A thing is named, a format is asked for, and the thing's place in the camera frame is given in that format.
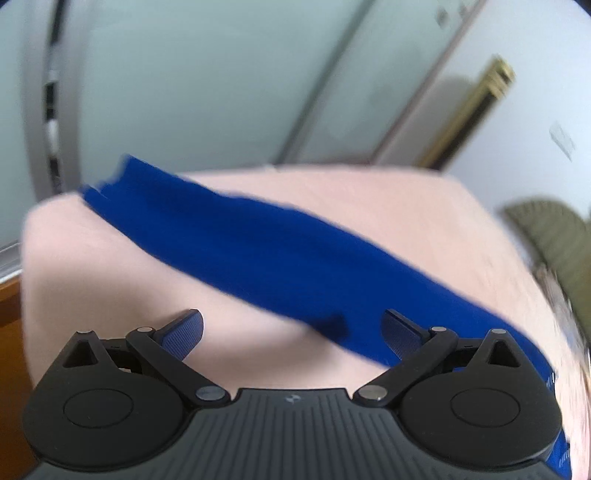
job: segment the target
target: blue cloth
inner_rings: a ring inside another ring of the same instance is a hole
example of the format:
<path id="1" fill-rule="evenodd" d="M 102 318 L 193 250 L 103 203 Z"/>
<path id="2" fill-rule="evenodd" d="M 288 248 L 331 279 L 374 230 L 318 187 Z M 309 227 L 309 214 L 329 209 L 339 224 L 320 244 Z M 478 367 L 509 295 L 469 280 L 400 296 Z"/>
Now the blue cloth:
<path id="1" fill-rule="evenodd" d="M 462 337 L 481 338 L 491 328 L 504 328 L 542 378 L 551 378 L 545 357 L 511 325 L 375 245 L 306 213 L 217 194 L 133 157 L 115 181 L 85 187 L 83 194 L 96 213 L 162 262 L 306 322 L 383 365 L 400 361 L 380 333 L 381 316 L 392 308 L 422 327 L 442 325 Z M 558 471 L 558 464 L 553 468 Z"/>

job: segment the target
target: pink cushion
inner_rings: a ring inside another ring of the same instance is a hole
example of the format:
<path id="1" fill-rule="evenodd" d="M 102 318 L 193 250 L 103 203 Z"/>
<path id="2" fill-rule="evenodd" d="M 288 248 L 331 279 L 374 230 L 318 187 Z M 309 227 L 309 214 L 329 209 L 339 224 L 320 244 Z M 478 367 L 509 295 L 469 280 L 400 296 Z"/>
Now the pink cushion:
<path id="1" fill-rule="evenodd" d="M 367 167 L 188 176 L 222 192 L 294 205 L 341 225 L 520 328 L 558 373 L 573 478 L 586 478 L 589 422 L 579 364 L 510 240 L 458 182 L 425 171 Z M 121 337 L 138 326 L 160 327 L 189 307 L 201 311 L 205 331 L 186 363 L 233 393 L 239 387 L 341 386 L 352 393 L 384 370 L 299 322 L 160 263 L 77 194 L 30 212 L 22 256 L 25 350 L 34 383 L 76 330 Z"/>

